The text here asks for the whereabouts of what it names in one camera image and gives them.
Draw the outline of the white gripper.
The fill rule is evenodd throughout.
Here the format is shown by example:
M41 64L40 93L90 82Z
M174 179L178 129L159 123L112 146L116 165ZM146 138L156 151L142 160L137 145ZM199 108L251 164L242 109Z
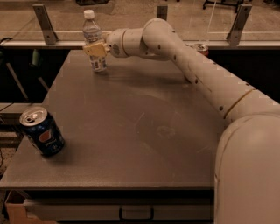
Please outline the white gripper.
M128 55L124 50L123 37L125 29L112 31L106 38L106 43L97 42L83 46L83 51L88 56L105 57L110 52L114 57L127 58Z

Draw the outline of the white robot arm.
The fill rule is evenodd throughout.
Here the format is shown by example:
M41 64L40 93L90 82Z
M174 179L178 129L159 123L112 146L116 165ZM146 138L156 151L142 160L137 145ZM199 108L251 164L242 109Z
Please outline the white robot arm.
M280 104L186 45L163 19L118 29L83 46L172 61L227 123L216 151L214 224L280 224Z

